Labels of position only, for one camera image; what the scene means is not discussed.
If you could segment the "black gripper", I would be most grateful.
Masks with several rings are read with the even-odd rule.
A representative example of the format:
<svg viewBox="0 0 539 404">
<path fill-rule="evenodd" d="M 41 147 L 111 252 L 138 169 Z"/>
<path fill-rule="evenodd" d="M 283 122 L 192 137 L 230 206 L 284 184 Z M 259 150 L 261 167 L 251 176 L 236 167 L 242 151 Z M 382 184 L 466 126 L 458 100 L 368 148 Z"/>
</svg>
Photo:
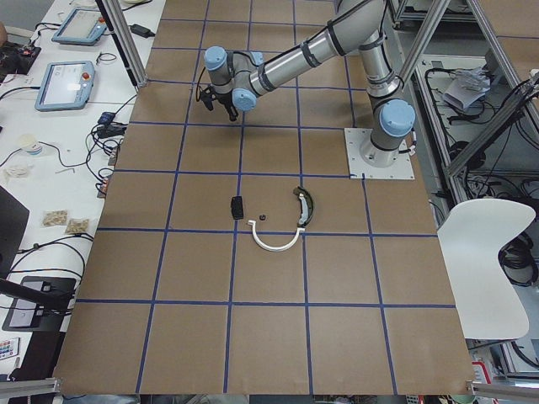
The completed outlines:
<svg viewBox="0 0 539 404">
<path fill-rule="evenodd" d="M 220 105 L 222 105 L 225 108 L 228 114 L 229 120 L 231 122 L 235 122 L 238 117 L 238 111 L 233 104 L 232 95 L 231 94 L 217 94 L 216 100 L 219 102 Z"/>
</svg>

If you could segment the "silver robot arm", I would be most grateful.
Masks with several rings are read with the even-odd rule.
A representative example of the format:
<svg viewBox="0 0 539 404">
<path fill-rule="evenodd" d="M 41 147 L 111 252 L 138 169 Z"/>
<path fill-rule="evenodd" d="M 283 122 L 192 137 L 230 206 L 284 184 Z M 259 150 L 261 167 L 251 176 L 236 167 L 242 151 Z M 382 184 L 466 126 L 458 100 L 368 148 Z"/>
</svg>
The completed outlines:
<svg viewBox="0 0 539 404">
<path fill-rule="evenodd" d="M 254 50 L 207 48 L 204 68 L 210 83 L 197 88 L 196 99 L 208 110 L 219 103 L 235 121 L 253 110 L 265 94 L 336 58 L 359 56 L 371 102 L 371 133 L 360 144 L 360 157 L 372 167 L 387 168 L 406 153 L 402 147 L 414 128 L 414 108 L 398 96 L 402 78 L 385 51 L 383 1 L 340 1 L 337 12 L 316 33 L 270 58 Z"/>
</svg>

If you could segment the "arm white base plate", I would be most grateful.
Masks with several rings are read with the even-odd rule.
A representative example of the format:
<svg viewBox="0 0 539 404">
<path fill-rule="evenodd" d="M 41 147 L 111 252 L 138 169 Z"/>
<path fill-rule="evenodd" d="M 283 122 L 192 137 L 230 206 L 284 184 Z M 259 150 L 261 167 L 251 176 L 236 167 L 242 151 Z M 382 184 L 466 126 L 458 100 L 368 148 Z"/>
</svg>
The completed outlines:
<svg viewBox="0 0 539 404">
<path fill-rule="evenodd" d="M 407 142 L 394 151 L 382 151 L 371 143 L 370 128 L 345 128 L 349 175 L 352 179 L 415 180 Z"/>
</svg>

